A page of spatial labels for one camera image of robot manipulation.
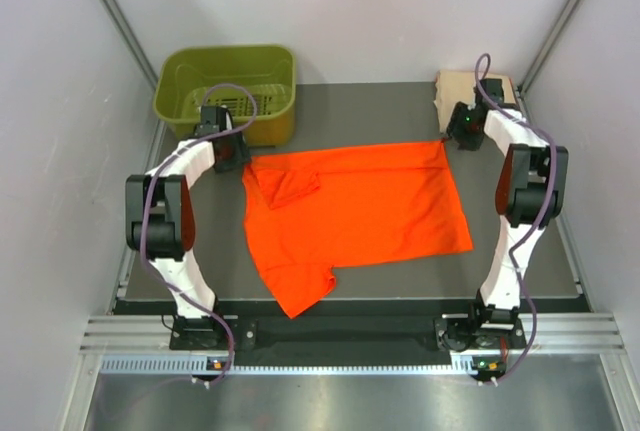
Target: metal frame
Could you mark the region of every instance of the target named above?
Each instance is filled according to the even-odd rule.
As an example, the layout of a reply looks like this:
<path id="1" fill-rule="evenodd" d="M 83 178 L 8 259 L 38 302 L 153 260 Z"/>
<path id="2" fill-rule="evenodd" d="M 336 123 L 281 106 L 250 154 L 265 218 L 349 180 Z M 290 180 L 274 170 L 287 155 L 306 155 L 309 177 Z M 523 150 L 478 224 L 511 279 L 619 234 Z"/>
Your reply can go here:
<path id="1" fill-rule="evenodd" d="M 142 49 L 135 33 L 129 25 L 117 0 L 101 0 L 105 9 L 132 56 L 140 66 L 142 73 L 152 87 L 157 83 L 157 74 Z M 523 94 L 529 90 L 537 75 L 553 51 L 559 37 L 566 29 L 575 11 L 583 0 L 567 0 L 561 13 L 555 20 L 535 60 L 529 67 L 520 86 Z M 153 166 L 160 153 L 165 126 L 158 124 L 151 144 L 145 169 Z M 573 236 L 561 216 L 558 223 L 561 238 L 567 252 L 567 257 L 576 278 L 585 285 L 587 297 L 593 303 L 593 290 L 585 283 L 581 272 L 582 263 L 575 251 Z M 135 255 L 128 248 L 125 249 L 120 266 L 120 273 L 114 293 L 106 306 L 109 314 L 115 299 L 123 296 L 128 282 Z M 525 330 L 531 327 L 530 315 L 521 315 Z M 538 338 L 532 349 L 533 354 L 598 354 L 601 356 L 604 372 L 609 383 L 613 401 L 617 407 L 625 430 L 640 430 L 640 389 L 631 368 L 629 358 L 624 350 L 624 344 L 619 335 L 613 315 L 600 313 L 563 313 L 542 314 L 539 316 Z M 82 341 L 76 371 L 73 378 L 72 390 L 58 423 L 58 429 L 84 429 L 88 412 L 97 385 L 100 371 L 104 369 L 105 360 L 120 357 L 126 361 L 140 358 L 150 361 L 170 357 L 185 357 L 200 359 L 203 354 L 184 351 L 171 351 L 168 348 L 170 332 L 162 327 L 158 316 L 98 316 L 89 320 L 87 331 Z M 207 351 L 207 357 L 223 359 L 226 351 Z M 445 374 L 455 372 L 456 366 L 464 368 L 465 356 L 453 356 L 452 366 L 440 369 Z M 432 374 L 436 373 L 432 367 L 350 367 L 350 368 L 265 368 L 251 367 L 242 369 L 234 367 L 236 374 Z"/>

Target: white wall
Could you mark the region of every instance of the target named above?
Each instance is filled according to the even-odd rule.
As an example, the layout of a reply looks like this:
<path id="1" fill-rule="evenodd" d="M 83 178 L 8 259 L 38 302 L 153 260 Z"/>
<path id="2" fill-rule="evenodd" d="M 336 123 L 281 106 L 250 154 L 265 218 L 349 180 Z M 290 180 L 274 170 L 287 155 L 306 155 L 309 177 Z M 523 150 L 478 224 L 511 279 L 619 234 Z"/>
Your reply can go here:
<path id="1" fill-rule="evenodd" d="M 0 0 L 0 429 L 53 429 L 113 290 L 151 88 L 99 0 Z"/>
<path id="2" fill-rule="evenodd" d="M 193 45 L 278 42 L 304 83 L 433 80 L 490 51 L 519 80 L 564 0 L 118 0 L 154 66 Z"/>
<path id="3" fill-rule="evenodd" d="M 527 102 L 569 149 L 564 213 L 596 304 L 640 375 L 640 8 L 585 0 Z"/>

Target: orange fabric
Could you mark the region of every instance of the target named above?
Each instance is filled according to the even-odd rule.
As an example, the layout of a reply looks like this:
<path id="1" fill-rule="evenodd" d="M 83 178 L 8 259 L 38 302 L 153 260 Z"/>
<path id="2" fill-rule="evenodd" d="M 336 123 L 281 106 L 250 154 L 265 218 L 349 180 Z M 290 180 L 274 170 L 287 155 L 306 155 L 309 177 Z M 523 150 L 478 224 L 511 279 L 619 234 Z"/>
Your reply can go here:
<path id="1" fill-rule="evenodd" d="M 331 292 L 334 266 L 473 248 L 440 141 L 258 156 L 242 181 L 249 250 L 291 318 Z"/>

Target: metal pole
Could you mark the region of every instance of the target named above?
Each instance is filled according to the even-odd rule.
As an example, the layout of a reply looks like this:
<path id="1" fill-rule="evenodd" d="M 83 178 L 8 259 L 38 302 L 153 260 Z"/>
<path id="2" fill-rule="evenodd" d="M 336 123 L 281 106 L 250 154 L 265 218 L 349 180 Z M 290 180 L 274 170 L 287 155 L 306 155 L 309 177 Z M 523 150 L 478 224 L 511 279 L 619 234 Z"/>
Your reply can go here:
<path id="1" fill-rule="evenodd" d="M 147 79 L 147 81 L 149 81 L 151 87 L 155 89 L 158 83 L 158 75 L 154 71 L 153 66 L 151 66 L 149 59 L 142 50 L 142 46 L 140 46 L 140 42 L 138 41 L 138 38 L 136 38 L 133 29 L 129 25 L 129 22 L 120 9 L 118 2 L 116 0 L 101 1 L 104 4 L 107 12 L 109 13 L 109 16 L 113 20 L 113 23 L 116 25 L 116 28 L 120 32 L 122 39 L 129 48 L 129 51 L 131 51 L 131 54 L 138 63 L 138 66 L 140 66 L 140 69 L 142 70 L 145 78 Z"/>
<path id="2" fill-rule="evenodd" d="M 534 59 L 531 66 L 524 75 L 524 79 L 522 80 L 522 84 L 520 85 L 521 92 L 526 95 L 527 91 L 531 88 L 531 85 L 535 81 L 540 69 L 544 66 L 544 63 L 549 58 L 551 51 L 555 47 L 558 39 L 562 35 L 569 21 L 574 16 L 575 11 L 578 9 L 583 0 L 567 0 L 560 15 L 556 19 L 551 31 L 547 35 L 546 39 L 542 43 L 540 50 L 536 54 L 536 58 Z"/>

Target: green basket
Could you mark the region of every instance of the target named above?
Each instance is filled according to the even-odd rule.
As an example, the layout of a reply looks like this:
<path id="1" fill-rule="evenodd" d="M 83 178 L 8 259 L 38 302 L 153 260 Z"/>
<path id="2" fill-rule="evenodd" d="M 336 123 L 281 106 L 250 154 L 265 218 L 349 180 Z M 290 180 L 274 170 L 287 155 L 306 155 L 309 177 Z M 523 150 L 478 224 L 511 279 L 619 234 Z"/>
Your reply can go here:
<path id="1" fill-rule="evenodd" d="M 276 45 L 187 48 L 164 63 L 153 108 L 178 139 L 200 122 L 205 92 L 220 83 L 245 87 L 258 103 L 258 117 L 244 131 L 250 146 L 285 144 L 295 126 L 296 62 L 288 49 Z M 226 106 L 234 124 L 251 117 L 251 101 L 241 91 L 216 90 L 207 104 Z"/>

